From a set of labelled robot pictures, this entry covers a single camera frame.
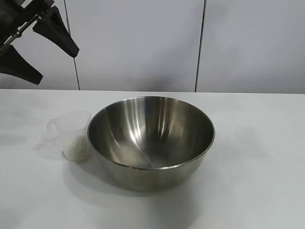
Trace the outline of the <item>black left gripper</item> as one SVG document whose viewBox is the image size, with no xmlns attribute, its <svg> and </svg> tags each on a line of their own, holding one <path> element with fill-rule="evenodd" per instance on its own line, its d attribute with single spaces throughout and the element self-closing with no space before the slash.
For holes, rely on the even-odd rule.
<svg viewBox="0 0 305 229">
<path fill-rule="evenodd" d="M 26 62 L 11 43 L 35 21 L 33 31 L 60 47 L 75 58 L 79 48 L 66 29 L 59 9 L 52 0 L 31 0 L 23 7 L 23 0 L 0 2 L 0 73 L 15 76 L 39 85 L 43 75 Z"/>
</svg>

